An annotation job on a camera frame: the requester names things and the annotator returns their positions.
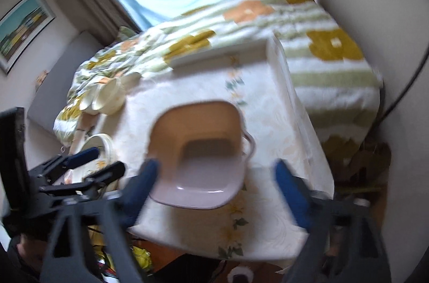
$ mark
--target floral bedspread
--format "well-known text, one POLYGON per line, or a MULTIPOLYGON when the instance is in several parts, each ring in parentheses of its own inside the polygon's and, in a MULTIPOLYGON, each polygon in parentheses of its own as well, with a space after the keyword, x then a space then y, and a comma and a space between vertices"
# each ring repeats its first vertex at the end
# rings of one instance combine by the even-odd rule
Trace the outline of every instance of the floral bedspread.
POLYGON ((54 131, 64 145, 71 144, 83 94, 106 77, 154 76, 169 71, 175 55, 273 33, 284 47, 293 85, 326 155, 351 157, 377 114, 381 80, 356 43, 313 0, 228 0, 100 50, 77 69, 54 131))

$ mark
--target table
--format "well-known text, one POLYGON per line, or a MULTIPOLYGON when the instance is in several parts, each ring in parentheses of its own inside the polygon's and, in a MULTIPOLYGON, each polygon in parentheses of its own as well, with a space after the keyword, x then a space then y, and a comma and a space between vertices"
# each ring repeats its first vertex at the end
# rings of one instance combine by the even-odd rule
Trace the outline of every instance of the table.
MULTIPOLYGON (((333 179, 295 91, 290 90, 289 98, 283 98, 285 105, 280 105, 280 101, 273 101, 274 89, 264 83, 267 74, 257 73, 255 76, 256 70, 252 71, 231 69, 224 74, 227 77, 239 75, 244 79, 247 86, 240 91, 215 86, 215 78, 210 81, 192 77, 173 79, 169 73, 158 75, 155 80, 136 78, 127 85, 127 101, 122 111, 94 118, 97 122, 92 133, 109 134, 118 159, 127 165, 125 178, 121 180, 123 186, 144 160, 152 124, 161 112, 171 107, 172 102, 180 105, 213 98, 246 102, 242 112, 246 129, 256 140, 257 149, 237 196, 229 204, 214 210, 181 209, 148 199, 136 225, 129 229, 131 233, 206 257, 281 261, 279 265, 282 267, 287 267, 296 258, 307 235, 294 224, 278 191, 273 176, 274 162, 277 158, 286 159, 296 175, 304 177, 313 189, 330 197, 333 195, 333 179)), ((218 78, 218 84, 221 83, 225 84, 225 79, 218 78)), ((87 129, 89 125, 91 123, 86 122, 86 127, 85 124, 80 127, 87 129)))

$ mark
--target white wall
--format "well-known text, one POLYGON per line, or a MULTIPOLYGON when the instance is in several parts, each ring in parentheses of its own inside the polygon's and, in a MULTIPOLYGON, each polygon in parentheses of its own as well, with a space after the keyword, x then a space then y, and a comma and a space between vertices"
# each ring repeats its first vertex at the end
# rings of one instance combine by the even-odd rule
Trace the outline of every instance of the white wall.
MULTIPOLYGON (((318 0, 380 69, 389 105, 413 74, 429 42, 429 0, 318 0)), ((382 125, 390 144, 383 226, 393 282, 403 282, 429 245, 429 64, 382 125)))
MULTIPOLYGON (((4 16, 20 0, 0 0, 0 17, 4 16)), ((67 44, 78 31, 64 16, 54 0, 45 0, 55 14, 55 19, 31 42, 22 53, 10 73, 0 70, 0 111, 14 106, 30 106, 35 94, 37 76, 50 70, 67 44)), ((37 125, 27 122, 25 153, 28 168, 60 153, 61 144, 37 125)), ((4 191, 0 185, 0 207, 4 191)))

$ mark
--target square bowl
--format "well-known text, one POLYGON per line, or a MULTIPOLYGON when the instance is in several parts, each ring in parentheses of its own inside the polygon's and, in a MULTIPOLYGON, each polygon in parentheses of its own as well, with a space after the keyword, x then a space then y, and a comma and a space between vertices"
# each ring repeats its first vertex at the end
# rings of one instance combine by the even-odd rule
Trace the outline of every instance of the square bowl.
POLYGON ((181 208, 221 207, 242 188, 254 149, 233 104, 211 101, 174 107, 152 127, 147 156, 158 159, 160 175, 150 196, 181 208), (247 154, 242 152, 243 136, 250 144, 247 154))

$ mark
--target framed picture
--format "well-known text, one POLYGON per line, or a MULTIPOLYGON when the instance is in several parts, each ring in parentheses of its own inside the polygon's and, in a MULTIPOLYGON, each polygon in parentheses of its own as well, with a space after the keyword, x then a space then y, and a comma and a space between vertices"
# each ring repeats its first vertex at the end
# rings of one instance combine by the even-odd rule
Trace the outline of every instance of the framed picture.
POLYGON ((0 67, 5 73, 54 18, 44 0, 21 0, 0 20, 0 67))

